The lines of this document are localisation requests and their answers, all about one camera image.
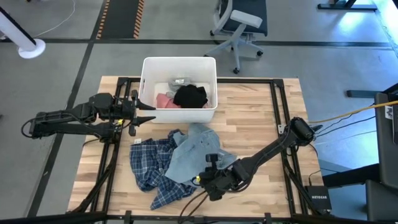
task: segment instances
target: concrete floor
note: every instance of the concrete floor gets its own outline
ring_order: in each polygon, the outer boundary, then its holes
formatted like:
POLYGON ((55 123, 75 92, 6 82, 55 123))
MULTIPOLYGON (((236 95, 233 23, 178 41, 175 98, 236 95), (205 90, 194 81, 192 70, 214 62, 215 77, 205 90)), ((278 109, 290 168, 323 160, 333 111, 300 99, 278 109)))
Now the concrete floor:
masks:
MULTIPOLYGON (((71 19, 44 34, 43 38, 90 38, 102 0, 75 1, 76 11, 71 19)), ((396 8, 387 7, 384 1, 377 2, 381 6, 377 14, 318 11, 319 2, 325 1, 268 1, 269 36, 259 36, 259 39, 394 43, 398 37, 390 29, 394 24, 389 20, 394 12, 396 14, 396 8)), ((139 38, 210 40, 208 31, 213 25, 210 15, 214 3, 146 0, 139 38)), ((0 0, 0 5, 35 36, 68 17, 73 2, 33 0, 27 4, 22 0, 0 0)), ((87 101, 97 92, 102 75, 139 75, 146 57, 201 56, 213 46, 95 44, 75 104, 87 101)), ((43 55, 23 60, 18 57, 15 45, 0 43, 0 93, 6 96, 0 104, 0 113, 4 115, 0 121, 0 170, 7 170, 0 174, 3 180, 0 183, 0 219, 26 215, 52 143, 52 138, 24 138, 20 126, 39 111, 65 107, 86 47, 87 44, 47 44, 43 55)), ((398 82, 398 58, 392 47, 264 46, 261 58, 252 50, 242 48, 239 75, 231 72, 235 65, 230 52, 220 52, 214 58, 218 75, 222 77, 298 77, 310 120, 329 118, 372 103, 372 100, 347 98, 345 90, 383 90, 398 82)), ((339 125, 373 114, 373 111, 365 111, 339 125)), ((341 140, 375 129, 374 120, 370 120, 317 139, 315 146, 321 166, 341 171, 376 162, 375 133, 341 140)), ((39 215, 65 212, 83 142, 83 136, 64 137, 39 215)), ((334 215, 366 218, 358 208, 364 204, 363 186, 335 189, 330 193, 334 215)))

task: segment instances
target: laundry basket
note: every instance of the laundry basket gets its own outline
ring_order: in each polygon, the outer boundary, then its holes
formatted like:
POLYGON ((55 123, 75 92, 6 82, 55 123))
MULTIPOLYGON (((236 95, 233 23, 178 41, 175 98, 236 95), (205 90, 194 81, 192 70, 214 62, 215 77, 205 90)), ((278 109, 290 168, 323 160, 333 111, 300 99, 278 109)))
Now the laundry basket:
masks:
POLYGON ((142 67, 140 100, 156 107, 158 93, 169 90, 172 78, 189 77, 196 86, 205 87, 209 108, 159 108, 143 111, 155 116, 153 123, 209 123, 218 105, 216 60, 212 57, 147 57, 142 67))

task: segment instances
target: blue flannel shirt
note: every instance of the blue flannel shirt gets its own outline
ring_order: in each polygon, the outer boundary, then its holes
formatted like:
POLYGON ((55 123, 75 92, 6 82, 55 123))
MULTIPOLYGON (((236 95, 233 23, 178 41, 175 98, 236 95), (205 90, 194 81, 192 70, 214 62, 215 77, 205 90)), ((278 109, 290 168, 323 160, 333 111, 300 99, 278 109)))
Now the blue flannel shirt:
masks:
POLYGON ((148 192, 157 187, 157 196, 150 205, 151 210, 189 197, 196 189, 174 182, 165 176, 173 150, 177 148, 173 135, 179 132, 174 130, 169 133, 167 139, 148 139, 130 147, 130 165, 140 190, 148 192))

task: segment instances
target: wooden table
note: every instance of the wooden table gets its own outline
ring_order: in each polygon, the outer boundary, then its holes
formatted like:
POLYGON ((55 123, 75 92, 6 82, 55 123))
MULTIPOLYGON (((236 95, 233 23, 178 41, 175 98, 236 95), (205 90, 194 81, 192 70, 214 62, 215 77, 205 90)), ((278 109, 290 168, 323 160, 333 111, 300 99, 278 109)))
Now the wooden table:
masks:
MULTIPOLYGON (((98 92, 114 94, 118 77, 102 77, 98 92)), ((307 119, 300 83, 297 78, 285 78, 285 92, 290 117, 307 119)), ((208 126, 220 136, 222 148, 240 157, 251 156, 264 146, 277 139, 274 109, 272 107, 270 86, 252 83, 219 83, 218 107, 212 122, 208 126)), ((280 94, 277 92, 281 120, 284 121, 280 94)), ((150 204, 157 194, 156 189, 149 193, 141 192, 131 171, 129 161, 130 145, 135 139, 166 138, 170 130, 181 129, 187 132, 188 124, 154 124, 151 122, 137 128, 137 136, 130 137, 123 132, 119 148, 118 162, 114 176, 108 215, 124 215, 131 210, 133 215, 178 216, 181 209, 193 197, 173 202, 157 210, 150 210, 150 204)), ((88 136, 87 141, 94 139, 88 136)), ((76 180, 68 209, 74 209, 86 197, 94 186, 100 163, 103 144, 96 141, 87 144, 78 167, 76 180)), ((308 176, 320 170, 315 151, 310 147, 301 147, 298 159, 303 184, 308 184, 308 176)), ((320 172, 311 176, 312 183, 323 185, 320 172)), ((299 197, 294 184, 294 202, 297 213, 301 213, 299 197)), ((99 197, 98 210, 101 210, 104 187, 99 197)), ((192 203, 184 215, 187 215, 199 202, 192 203)), ((222 200, 207 200, 194 215, 206 217, 264 217, 269 212, 273 217, 290 217, 286 196, 284 174, 280 155, 262 165, 250 185, 244 192, 225 194, 222 200)))

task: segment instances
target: white office chair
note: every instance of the white office chair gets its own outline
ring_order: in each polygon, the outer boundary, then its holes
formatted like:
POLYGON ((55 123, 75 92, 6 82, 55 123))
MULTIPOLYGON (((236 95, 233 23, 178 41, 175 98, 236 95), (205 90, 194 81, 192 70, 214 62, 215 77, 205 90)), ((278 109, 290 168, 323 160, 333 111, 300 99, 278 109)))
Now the white office chair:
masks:
POLYGON ((231 38, 207 52, 206 57, 231 46, 236 61, 233 72, 238 74, 241 69, 239 45, 246 44, 254 47, 258 50, 258 56, 263 54, 263 49, 252 44, 252 41, 254 41, 253 34, 267 36, 266 0, 219 0, 213 20, 215 27, 210 31, 210 35, 231 35, 231 38))

